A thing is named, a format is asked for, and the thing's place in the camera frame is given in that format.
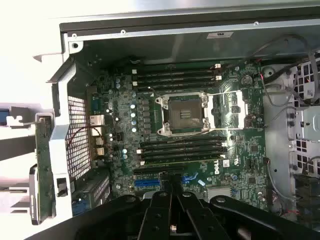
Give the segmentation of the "round coin cell battery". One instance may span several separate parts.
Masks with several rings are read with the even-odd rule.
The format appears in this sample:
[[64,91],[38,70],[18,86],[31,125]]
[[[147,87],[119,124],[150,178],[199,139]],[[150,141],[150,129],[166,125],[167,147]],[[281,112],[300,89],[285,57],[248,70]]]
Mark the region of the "round coin cell battery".
[[251,75],[246,74],[241,78],[241,85],[243,87],[252,86],[253,83],[254,83],[254,80],[253,80],[253,77]]

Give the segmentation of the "CPU socket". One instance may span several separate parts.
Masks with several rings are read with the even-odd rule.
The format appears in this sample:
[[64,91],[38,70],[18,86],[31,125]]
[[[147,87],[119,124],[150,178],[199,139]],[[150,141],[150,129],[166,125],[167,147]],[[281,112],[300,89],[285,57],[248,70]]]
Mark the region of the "CPU socket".
[[211,129],[209,96],[203,91],[165,94],[154,102],[160,106],[161,126],[156,130],[160,136],[188,137]]

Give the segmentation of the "metal disk bay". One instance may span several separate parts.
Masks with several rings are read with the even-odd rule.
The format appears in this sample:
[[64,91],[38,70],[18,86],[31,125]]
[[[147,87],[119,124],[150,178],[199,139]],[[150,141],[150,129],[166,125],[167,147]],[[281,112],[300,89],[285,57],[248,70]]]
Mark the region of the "metal disk bay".
[[320,141],[320,105],[297,108],[295,128],[298,139]]

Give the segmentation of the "open PC case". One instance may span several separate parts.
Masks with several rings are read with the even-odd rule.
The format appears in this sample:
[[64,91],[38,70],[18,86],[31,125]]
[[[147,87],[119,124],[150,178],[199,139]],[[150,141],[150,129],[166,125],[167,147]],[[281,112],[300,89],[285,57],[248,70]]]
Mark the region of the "open PC case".
[[[297,138],[297,108],[320,106],[320,0],[110,0],[107,15],[59,22],[62,58],[51,77],[49,140],[61,223],[106,204],[111,171],[90,144],[87,90],[122,64],[258,63],[267,209],[320,233],[320,141]],[[198,240],[172,191],[168,240]]]

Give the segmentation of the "green Dell motherboard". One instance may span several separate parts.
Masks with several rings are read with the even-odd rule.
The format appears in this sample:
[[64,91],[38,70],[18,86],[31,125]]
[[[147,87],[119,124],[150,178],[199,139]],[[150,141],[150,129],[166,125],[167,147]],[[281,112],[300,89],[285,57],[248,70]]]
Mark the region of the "green Dell motherboard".
[[[241,85],[250,75],[253,84]],[[242,91],[248,106],[243,129],[210,129],[204,134],[166,137],[155,99],[174,93],[207,95]],[[101,72],[87,89],[93,158],[110,169],[113,198],[143,199],[159,186],[135,187],[134,181],[163,173],[194,176],[185,191],[208,200],[212,187],[230,187],[231,196],[262,210],[268,208],[268,177],[261,67],[244,62],[227,68],[216,61],[121,64]]]

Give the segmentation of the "silver chipset heat sink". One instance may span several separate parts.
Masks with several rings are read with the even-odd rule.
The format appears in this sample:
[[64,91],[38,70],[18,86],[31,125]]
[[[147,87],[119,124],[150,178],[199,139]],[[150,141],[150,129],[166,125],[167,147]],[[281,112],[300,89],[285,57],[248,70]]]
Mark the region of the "silver chipset heat sink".
[[232,189],[229,186],[223,187],[209,187],[207,189],[207,197],[208,200],[211,200],[213,197],[216,196],[231,196]]

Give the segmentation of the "open metal socket cover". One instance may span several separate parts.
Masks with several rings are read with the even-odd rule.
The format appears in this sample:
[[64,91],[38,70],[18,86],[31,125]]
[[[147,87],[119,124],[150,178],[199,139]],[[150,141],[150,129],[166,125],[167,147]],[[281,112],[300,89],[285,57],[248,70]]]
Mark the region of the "open metal socket cover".
[[248,104],[240,90],[208,95],[207,119],[210,129],[241,130],[245,128]]

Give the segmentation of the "long blue expansion slot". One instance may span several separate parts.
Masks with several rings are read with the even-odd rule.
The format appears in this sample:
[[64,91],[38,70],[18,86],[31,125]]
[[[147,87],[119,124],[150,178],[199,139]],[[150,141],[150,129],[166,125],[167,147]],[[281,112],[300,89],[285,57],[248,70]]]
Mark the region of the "long blue expansion slot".
[[[197,174],[193,176],[183,176],[181,182],[183,184],[189,184],[190,181],[197,178]],[[159,186],[161,181],[159,179],[138,179],[133,182],[135,187],[154,187]]]

